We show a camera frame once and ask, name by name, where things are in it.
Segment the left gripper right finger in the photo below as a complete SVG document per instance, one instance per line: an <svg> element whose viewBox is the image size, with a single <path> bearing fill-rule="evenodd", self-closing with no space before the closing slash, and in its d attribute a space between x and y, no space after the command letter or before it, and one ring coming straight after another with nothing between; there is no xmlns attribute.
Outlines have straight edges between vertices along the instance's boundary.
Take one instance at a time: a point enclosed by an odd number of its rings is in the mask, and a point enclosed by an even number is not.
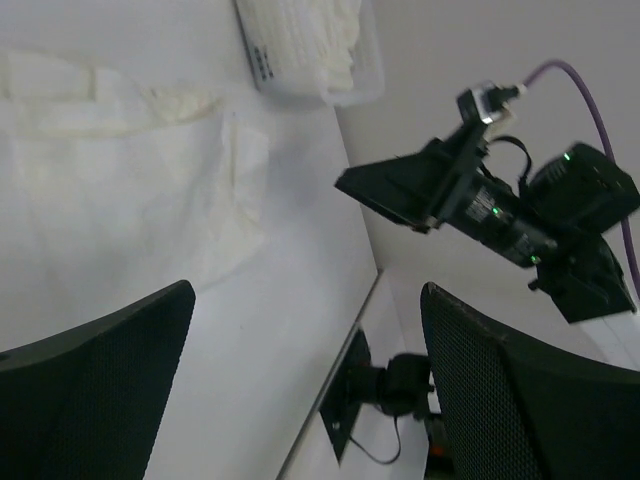
<svg viewBox="0 0 640 480"><path fill-rule="evenodd" d="M420 311L458 478L638 478L637 371L552 346L432 282Z"/></svg>

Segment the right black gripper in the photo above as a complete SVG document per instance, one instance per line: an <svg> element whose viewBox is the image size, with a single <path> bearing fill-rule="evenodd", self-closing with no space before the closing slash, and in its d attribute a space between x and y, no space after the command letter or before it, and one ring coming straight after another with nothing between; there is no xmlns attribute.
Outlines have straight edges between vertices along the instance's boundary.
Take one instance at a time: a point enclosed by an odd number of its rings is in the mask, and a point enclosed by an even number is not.
<svg viewBox="0 0 640 480"><path fill-rule="evenodd" d="M445 165L487 156L488 126L464 122L421 150L346 169L335 187L394 224L428 233L426 209ZM476 174L447 223L511 263L551 263L584 238L601 235L639 208L629 174L600 150L581 142L550 160L524 191Z"/></svg>

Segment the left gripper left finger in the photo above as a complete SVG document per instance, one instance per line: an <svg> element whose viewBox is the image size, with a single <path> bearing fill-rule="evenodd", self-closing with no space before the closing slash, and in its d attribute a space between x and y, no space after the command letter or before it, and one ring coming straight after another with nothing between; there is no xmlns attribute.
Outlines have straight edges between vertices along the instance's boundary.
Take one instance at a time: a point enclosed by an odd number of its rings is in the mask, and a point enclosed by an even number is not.
<svg viewBox="0 0 640 480"><path fill-rule="evenodd" d="M3 352L2 478L143 478L194 306L181 280Z"/></svg>

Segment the white pleated skirt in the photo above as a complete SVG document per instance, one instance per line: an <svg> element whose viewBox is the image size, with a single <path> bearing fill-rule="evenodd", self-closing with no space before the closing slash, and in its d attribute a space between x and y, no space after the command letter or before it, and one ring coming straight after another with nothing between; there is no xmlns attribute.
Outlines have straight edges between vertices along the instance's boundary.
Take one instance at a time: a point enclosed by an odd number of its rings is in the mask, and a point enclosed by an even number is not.
<svg viewBox="0 0 640 480"><path fill-rule="evenodd" d="M2 255L66 306L231 273L264 242L268 161L210 90L1 52Z"/></svg>

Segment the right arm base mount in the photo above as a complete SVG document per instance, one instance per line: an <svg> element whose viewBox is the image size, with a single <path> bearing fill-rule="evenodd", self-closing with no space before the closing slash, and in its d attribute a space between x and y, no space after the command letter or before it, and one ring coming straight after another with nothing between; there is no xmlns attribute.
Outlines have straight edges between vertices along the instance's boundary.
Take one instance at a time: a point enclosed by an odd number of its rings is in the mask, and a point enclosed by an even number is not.
<svg viewBox="0 0 640 480"><path fill-rule="evenodd" d="M450 445L442 415L431 410L429 396L436 392L428 356L400 353L384 367L372 364L363 330L353 336L320 405L320 415L338 461L353 437L360 408L370 405L397 422L410 416L424 422L430 442L429 455L448 458Z"/></svg>

